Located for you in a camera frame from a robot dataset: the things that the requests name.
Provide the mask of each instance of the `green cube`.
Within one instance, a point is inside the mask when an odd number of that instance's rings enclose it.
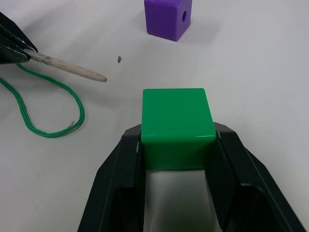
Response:
[[[142,107],[146,168],[203,169],[216,139],[205,90],[145,89]]]

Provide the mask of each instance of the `small dark speck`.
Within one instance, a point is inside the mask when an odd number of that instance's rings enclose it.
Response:
[[[119,56],[119,57],[118,57],[118,60],[117,60],[117,61],[118,61],[118,64],[121,62],[121,60],[122,60],[122,58],[121,58],[121,56]]]

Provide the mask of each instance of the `hole in cube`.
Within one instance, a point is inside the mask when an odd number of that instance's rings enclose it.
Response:
[[[185,11],[184,13],[183,13],[183,22],[185,21],[185,18],[187,17],[187,11]]]

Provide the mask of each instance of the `black plastic jaw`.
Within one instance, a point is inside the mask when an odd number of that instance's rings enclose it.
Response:
[[[126,130],[98,170],[78,232],[142,232],[145,183],[138,125]]]
[[[266,167],[227,126],[215,123],[217,140],[206,177],[224,232],[304,232]]]

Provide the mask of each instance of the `purple block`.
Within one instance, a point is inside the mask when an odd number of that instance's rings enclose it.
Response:
[[[189,27],[192,0],[144,0],[147,32],[177,41]]]

